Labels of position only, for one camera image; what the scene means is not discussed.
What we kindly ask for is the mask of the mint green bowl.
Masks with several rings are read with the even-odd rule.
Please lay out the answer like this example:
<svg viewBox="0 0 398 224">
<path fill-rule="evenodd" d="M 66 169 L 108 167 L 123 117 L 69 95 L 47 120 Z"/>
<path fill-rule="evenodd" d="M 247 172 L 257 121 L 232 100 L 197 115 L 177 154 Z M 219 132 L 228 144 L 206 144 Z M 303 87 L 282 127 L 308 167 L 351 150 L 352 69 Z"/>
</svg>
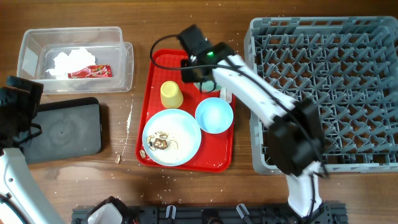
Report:
<svg viewBox="0 0 398 224">
<path fill-rule="evenodd" d="M 194 86 L 199 89 L 202 93 L 208 93 L 213 91 L 220 91 L 221 86 L 217 85 L 213 81 L 209 80 L 207 82 L 196 82 Z"/>
</svg>

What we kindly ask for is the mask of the yellow plastic cup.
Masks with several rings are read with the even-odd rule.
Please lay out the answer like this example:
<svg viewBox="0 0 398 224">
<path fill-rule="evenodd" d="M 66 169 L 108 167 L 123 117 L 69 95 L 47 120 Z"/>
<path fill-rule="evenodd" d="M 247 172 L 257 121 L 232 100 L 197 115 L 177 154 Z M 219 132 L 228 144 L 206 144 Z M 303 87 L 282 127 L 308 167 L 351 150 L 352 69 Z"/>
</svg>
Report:
<svg viewBox="0 0 398 224">
<path fill-rule="evenodd" d="M 161 85 L 160 99 L 165 108 L 179 108 L 183 103 L 180 87 L 174 81 L 166 81 Z"/>
</svg>

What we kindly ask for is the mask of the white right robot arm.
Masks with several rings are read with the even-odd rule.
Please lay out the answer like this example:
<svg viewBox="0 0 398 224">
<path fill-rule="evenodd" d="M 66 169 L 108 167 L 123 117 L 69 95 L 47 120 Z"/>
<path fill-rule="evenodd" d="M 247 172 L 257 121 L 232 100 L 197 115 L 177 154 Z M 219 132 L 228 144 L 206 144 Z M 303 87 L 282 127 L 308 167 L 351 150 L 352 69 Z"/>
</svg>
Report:
<svg viewBox="0 0 398 224">
<path fill-rule="evenodd" d="M 302 220 L 312 221 L 322 204 L 318 177 L 325 150 L 318 107 L 308 98 L 296 100 L 271 86 L 228 44 L 213 45 L 196 25 L 177 39 L 188 55 L 180 66 L 182 80 L 212 81 L 257 115 L 267 128 L 267 153 L 286 175 L 290 208 Z"/>
</svg>

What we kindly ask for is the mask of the red snack wrapper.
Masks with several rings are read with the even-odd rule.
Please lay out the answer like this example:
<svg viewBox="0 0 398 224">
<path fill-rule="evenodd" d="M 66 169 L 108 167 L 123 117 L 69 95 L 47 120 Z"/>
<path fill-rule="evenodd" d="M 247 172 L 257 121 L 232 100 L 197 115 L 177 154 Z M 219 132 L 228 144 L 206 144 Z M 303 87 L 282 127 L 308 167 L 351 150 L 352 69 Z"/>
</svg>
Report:
<svg viewBox="0 0 398 224">
<path fill-rule="evenodd" d="M 68 74 L 68 78 L 110 78 L 112 77 L 111 67 L 109 65 L 90 65 L 77 72 Z"/>
</svg>

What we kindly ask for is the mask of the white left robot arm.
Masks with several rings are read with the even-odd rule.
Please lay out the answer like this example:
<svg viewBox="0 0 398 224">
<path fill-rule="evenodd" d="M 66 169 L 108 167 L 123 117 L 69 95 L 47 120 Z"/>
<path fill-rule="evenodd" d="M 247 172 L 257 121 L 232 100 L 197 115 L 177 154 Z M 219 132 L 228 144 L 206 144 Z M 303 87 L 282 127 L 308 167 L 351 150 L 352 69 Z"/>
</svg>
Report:
<svg viewBox="0 0 398 224">
<path fill-rule="evenodd" d="M 34 180 L 21 145 L 40 136 L 37 116 L 44 86 L 15 76 L 1 87 L 1 218 L 4 223 L 63 223 Z"/>
</svg>

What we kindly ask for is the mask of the light blue bowl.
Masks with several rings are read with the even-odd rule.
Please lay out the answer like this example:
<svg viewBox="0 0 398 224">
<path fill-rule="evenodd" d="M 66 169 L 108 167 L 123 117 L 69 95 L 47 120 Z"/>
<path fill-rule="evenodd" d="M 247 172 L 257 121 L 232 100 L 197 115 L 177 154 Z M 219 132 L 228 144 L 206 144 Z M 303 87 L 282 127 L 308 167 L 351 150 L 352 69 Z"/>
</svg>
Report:
<svg viewBox="0 0 398 224">
<path fill-rule="evenodd" d="M 225 132 L 233 123 L 233 109 L 225 100 L 217 97 L 201 101 L 195 110 L 195 119 L 201 129 L 210 134 Z"/>
</svg>

